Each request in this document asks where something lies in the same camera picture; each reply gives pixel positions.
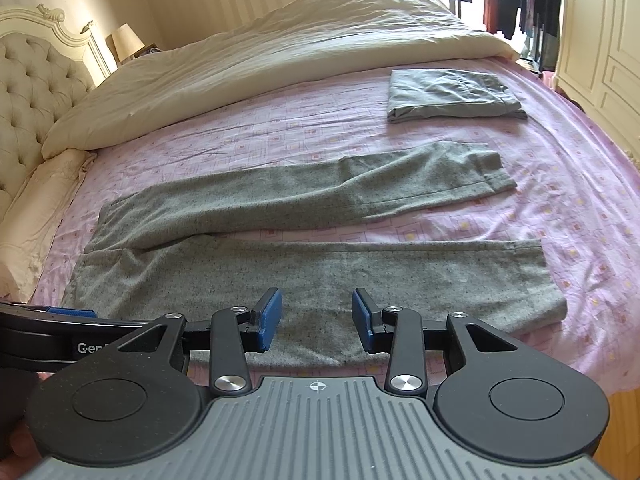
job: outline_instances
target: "ornate headboard frame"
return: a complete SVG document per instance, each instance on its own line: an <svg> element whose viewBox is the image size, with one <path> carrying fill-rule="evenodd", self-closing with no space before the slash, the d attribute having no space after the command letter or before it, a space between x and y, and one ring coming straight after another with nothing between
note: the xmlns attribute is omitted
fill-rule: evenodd
<svg viewBox="0 0 640 480"><path fill-rule="evenodd" d="M0 6L0 37L21 32L49 41L64 56L84 63L96 86L116 70L116 62L95 22L87 23L80 34L67 30L63 22L65 11L48 9L39 4L35 9L21 6Z"/></svg>

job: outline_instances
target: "finger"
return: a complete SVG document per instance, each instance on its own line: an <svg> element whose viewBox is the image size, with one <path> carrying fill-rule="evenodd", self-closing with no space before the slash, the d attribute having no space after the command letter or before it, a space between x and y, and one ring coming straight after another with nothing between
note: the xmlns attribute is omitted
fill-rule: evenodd
<svg viewBox="0 0 640 480"><path fill-rule="evenodd" d="M35 467L40 457L20 458L11 455L0 462L0 480L17 480L20 476Z"/></svg>
<svg viewBox="0 0 640 480"><path fill-rule="evenodd" d="M38 453L36 445L31 437L31 433L24 421L18 424L9 440L14 453L22 458L29 457Z"/></svg>

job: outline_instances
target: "lampshade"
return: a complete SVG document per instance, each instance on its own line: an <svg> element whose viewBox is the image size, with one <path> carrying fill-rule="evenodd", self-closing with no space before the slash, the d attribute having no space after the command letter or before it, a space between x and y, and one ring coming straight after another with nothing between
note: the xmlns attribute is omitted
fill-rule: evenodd
<svg viewBox="0 0 640 480"><path fill-rule="evenodd" d="M133 56L137 51L145 46L136 33L131 30L129 23L125 23L118 30L111 33L113 45L116 47L118 60L123 62L127 57Z"/></svg>

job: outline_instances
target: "white duvet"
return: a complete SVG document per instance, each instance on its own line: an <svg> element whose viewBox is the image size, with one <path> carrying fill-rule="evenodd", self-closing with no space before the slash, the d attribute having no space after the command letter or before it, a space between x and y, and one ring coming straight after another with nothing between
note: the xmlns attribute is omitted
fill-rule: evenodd
<svg viewBox="0 0 640 480"><path fill-rule="evenodd" d="M518 57L438 0L298 0L247 26L121 67L52 127L42 155L113 146L300 82L491 56Z"/></svg>

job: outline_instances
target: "white pillowcase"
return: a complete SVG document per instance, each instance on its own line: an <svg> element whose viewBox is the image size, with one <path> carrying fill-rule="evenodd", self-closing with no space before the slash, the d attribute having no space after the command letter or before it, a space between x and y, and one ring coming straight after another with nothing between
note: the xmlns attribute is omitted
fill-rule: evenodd
<svg viewBox="0 0 640 480"><path fill-rule="evenodd" d="M0 298L27 302L53 237L95 155L65 150L39 165L0 223Z"/></svg>

